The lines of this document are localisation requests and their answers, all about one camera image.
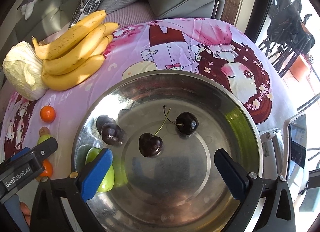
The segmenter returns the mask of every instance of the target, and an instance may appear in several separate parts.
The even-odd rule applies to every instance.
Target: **pink bow tie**
[[[171,68],[179,68],[181,65],[180,63],[175,63],[174,65],[166,65],[166,69],[171,69]]]

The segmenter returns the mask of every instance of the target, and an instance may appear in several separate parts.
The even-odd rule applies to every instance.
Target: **green cherry stem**
[[[166,108],[167,106],[163,106],[163,113],[164,113],[164,115],[165,115],[165,108]],[[169,118],[168,118],[168,121],[170,122],[170,123],[173,123],[173,124],[175,124],[175,125],[178,125],[178,126],[183,126],[183,124],[176,124],[175,122],[173,122],[173,121],[171,121]]]
[[[168,114],[170,113],[170,110],[171,110],[171,108],[169,108],[167,114],[165,115],[165,119],[164,119],[162,125],[160,126],[160,128],[158,129],[158,131],[156,131],[156,133],[154,134],[154,136],[156,136],[156,135],[159,133],[159,131],[161,130],[161,128],[164,126],[164,123],[165,123],[165,121],[166,121],[167,118],[168,118]]]

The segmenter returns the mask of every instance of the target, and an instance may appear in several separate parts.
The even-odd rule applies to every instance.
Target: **cartoon tablecloth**
[[[232,92],[252,116],[259,131],[283,127],[297,113],[281,78],[265,55],[240,31],[223,21],[168,19],[124,27],[114,34],[98,72],[63,92],[48,90],[38,101],[11,96],[0,137],[0,162],[24,147],[34,147],[47,126],[58,141],[49,160],[53,178],[71,172],[73,140],[93,102],[123,79],[157,69],[197,72]],[[57,112],[46,124],[40,109],[50,103]]]

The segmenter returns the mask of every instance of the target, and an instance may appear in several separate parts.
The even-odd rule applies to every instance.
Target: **screw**
[[[281,180],[281,181],[286,181],[287,179],[285,178],[285,176],[283,176],[283,175],[280,175],[279,176],[279,179]]]
[[[47,180],[48,180],[48,177],[47,177],[47,176],[44,176],[44,177],[41,178],[40,181],[41,181],[41,182],[46,182]]]
[[[70,177],[71,179],[74,179],[74,178],[76,178],[76,177],[78,177],[78,176],[79,176],[79,173],[77,173],[77,172],[71,172],[70,175],[69,175],[69,177]]]
[[[258,175],[255,174],[254,172],[250,172],[250,173],[249,173],[249,176],[250,176],[250,178],[252,178],[252,179],[256,179],[256,178],[258,177]]]

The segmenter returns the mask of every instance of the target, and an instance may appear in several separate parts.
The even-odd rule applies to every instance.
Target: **metal basin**
[[[171,108],[172,121],[188,111],[199,127],[183,137],[167,121],[158,133],[163,152],[145,158],[139,152],[139,137],[158,129],[164,105]],[[126,132],[122,146],[103,143],[95,124],[100,115],[112,117]],[[108,147],[114,155],[114,188],[87,201],[107,231],[220,231],[238,202],[213,163],[219,148],[248,172],[262,175],[260,137],[244,106],[221,85],[186,71],[142,73],[107,90],[79,127],[74,171],[81,171],[91,147]]]

